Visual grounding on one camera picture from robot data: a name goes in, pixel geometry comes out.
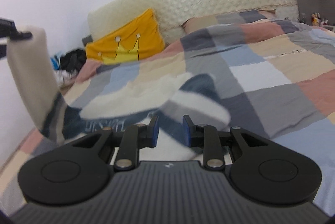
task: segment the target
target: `checkered blanket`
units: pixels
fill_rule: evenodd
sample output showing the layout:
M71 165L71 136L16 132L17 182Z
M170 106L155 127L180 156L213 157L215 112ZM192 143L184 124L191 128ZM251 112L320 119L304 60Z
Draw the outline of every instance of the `checkered blanket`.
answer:
M331 133L334 35L279 19L210 26L149 59L99 66L93 78L57 97L41 132L61 143L102 127L119 131L147 123L158 114L157 148L141 150L142 160L189 160L199 154L184 146L185 114L196 124L220 130L239 125L279 143L319 128ZM312 146L311 139L299 142ZM335 174L335 155L325 161L319 153L313 160L322 171L332 165ZM323 194L328 200L335 196L334 191ZM318 205L335 212L334 202Z

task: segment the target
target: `pillow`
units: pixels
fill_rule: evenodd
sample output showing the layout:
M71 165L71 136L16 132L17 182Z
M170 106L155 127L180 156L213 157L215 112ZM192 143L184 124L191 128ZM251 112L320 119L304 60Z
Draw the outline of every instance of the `pillow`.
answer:
M147 9L128 24L86 45L87 58L118 64L148 58L163 51L153 9Z
M245 24L252 23L261 19L276 18L276 10L252 10L245 12L224 13L203 17L194 17L183 24L186 34L197 31L201 28L217 24Z

